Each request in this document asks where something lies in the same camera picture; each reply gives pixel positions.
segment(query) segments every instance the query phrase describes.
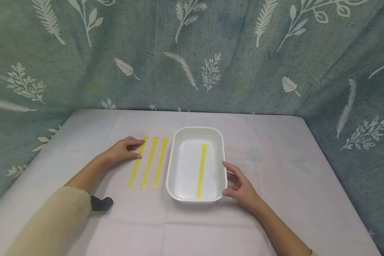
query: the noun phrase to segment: hand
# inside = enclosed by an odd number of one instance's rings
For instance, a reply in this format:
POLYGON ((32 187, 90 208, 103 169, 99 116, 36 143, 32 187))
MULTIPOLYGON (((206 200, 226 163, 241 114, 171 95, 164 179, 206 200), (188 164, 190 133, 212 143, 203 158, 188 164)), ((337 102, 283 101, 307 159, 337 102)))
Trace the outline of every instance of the hand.
POLYGON ((256 203, 260 200, 259 195, 253 188, 250 181, 243 175, 241 170, 228 162, 222 164, 232 173, 227 173, 228 180, 233 181, 234 186, 228 186, 222 192, 224 196, 232 197, 241 203, 248 210, 253 210, 256 203))
POLYGON ((131 136, 126 137, 123 140, 119 140, 115 143, 115 145, 101 155, 106 158, 109 164, 114 164, 124 159, 141 159, 141 154, 129 152, 128 150, 135 150, 144 143, 145 140, 137 140, 131 136))

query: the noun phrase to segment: black object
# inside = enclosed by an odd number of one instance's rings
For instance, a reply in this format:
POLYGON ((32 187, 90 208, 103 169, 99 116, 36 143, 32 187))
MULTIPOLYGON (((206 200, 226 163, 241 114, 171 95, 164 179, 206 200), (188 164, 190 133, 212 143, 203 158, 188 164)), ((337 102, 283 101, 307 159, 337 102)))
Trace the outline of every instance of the black object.
POLYGON ((108 211, 113 203, 114 200, 111 197, 106 197, 101 200, 98 197, 91 196, 91 207, 93 211, 108 211))

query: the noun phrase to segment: forearm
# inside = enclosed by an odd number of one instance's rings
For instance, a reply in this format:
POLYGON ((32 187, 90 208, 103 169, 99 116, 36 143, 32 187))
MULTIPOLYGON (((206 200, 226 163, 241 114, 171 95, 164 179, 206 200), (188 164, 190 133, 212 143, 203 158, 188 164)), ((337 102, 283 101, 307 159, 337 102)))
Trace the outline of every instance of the forearm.
POLYGON ((259 219, 271 243, 281 256, 310 256, 311 250, 259 197, 249 208, 259 219))
POLYGON ((90 210, 87 192, 70 187, 58 189, 28 221, 6 256, 59 256, 90 210))
POLYGON ((82 189, 91 194, 101 174, 110 164, 108 158, 104 154, 100 154, 74 175, 64 186, 82 189))

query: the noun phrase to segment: right hand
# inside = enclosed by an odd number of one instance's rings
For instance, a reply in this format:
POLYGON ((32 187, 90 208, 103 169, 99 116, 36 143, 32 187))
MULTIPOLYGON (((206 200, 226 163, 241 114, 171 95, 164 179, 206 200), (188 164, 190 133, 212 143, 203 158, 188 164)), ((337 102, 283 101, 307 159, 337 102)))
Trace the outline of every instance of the right hand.
POLYGON ((253 188, 250 181, 243 175, 242 171, 228 162, 223 161, 222 164, 232 173, 227 173, 228 180, 235 185, 228 186, 222 192, 224 196, 232 197, 249 210, 253 210, 256 203, 261 200, 253 188))

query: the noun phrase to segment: beige sleeve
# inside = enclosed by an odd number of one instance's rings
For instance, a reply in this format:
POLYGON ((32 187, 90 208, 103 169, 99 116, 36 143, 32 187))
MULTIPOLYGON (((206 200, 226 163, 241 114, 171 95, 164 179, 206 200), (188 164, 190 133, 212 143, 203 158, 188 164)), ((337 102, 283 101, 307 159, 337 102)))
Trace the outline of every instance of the beige sleeve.
POLYGON ((61 187, 34 214, 6 256, 59 256, 68 237, 91 211, 84 190, 61 187))

